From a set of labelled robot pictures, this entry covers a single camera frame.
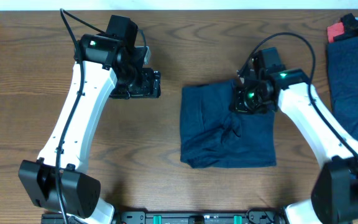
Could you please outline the navy blue shorts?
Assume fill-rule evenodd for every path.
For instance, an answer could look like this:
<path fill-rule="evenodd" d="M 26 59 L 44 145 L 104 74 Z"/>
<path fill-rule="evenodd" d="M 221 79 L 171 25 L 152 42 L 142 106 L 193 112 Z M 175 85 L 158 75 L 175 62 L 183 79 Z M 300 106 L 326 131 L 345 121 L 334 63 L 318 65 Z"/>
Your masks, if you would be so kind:
<path fill-rule="evenodd" d="M 194 169 L 276 165 L 274 113 L 239 114 L 231 105 L 237 82 L 228 80 L 182 89 L 180 160 Z"/>

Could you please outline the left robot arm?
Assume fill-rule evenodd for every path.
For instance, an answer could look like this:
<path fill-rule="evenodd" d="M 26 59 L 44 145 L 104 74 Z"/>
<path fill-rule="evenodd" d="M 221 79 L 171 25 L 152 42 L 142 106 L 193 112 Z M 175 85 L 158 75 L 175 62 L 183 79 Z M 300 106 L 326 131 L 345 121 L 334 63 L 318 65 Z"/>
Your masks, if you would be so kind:
<path fill-rule="evenodd" d="M 148 66 L 150 49 L 128 17 L 111 16 L 106 30 L 74 40 L 73 76 L 62 111 L 36 161 L 18 176 L 42 223 L 116 223 L 100 182 L 87 174 L 94 134 L 108 99 L 158 98 L 161 74 Z"/>

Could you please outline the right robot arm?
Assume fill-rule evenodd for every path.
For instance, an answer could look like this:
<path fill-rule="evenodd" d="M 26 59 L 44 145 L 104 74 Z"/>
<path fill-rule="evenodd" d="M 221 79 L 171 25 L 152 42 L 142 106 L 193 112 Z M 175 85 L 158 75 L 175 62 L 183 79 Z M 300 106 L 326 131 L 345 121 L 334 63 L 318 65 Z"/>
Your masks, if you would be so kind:
<path fill-rule="evenodd" d="M 321 168 L 308 200 L 283 209 L 286 223 L 351 223 L 358 219 L 358 141 L 335 119 L 301 69 L 285 68 L 275 47 L 252 52 L 238 71 L 233 111 L 280 110 L 312 149 Z"/>

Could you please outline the navy blue folded garment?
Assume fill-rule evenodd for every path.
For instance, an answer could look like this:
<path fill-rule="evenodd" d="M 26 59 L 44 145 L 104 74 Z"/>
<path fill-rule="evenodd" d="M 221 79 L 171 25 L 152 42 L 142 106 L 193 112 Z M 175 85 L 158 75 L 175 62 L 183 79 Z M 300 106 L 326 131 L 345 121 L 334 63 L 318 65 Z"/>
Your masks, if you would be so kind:
<path fill-rule="evenodd" d="M 327 57 L 333 115 L 358 140 L 358 37 L 328 44 Z"/>

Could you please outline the red cloth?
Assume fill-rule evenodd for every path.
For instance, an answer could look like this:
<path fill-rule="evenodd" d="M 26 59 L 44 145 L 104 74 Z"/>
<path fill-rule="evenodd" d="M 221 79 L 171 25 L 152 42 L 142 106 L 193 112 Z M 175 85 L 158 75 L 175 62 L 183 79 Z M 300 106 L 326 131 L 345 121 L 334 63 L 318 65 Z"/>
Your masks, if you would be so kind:
<path fill-rule="evenodd" d="M 333 43 L 334 38 L 345 33 L 344 25 L 342 22 L 335 23 L 327 27 L 328 42 Z"/>

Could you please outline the black cloth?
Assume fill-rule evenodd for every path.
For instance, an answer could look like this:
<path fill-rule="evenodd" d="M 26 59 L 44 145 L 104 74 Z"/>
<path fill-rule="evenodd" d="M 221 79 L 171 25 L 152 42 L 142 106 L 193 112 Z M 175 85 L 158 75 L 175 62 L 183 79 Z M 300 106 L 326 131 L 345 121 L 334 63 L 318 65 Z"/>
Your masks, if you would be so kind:
<path fill-rule="evenodd" d="M 344 32 L 334 36 L 333 41 L 338 42 L 341 40 L 358 37 L 358 18 L 356 18 L 352 13 L 341 17 L 340 22 L 342 22 Z"/>

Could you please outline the black aluminium mounting rail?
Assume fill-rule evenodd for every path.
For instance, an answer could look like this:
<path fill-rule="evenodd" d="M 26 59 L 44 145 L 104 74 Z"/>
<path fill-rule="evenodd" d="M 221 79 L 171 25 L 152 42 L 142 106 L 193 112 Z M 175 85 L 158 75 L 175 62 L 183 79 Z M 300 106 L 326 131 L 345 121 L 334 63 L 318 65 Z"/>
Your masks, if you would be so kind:
<path fill-rule="evenodd" d="M 230 213 L 122 212 L 113 216 L 112 224 L 286 224 L 282 212 L 251 209 Z"/>

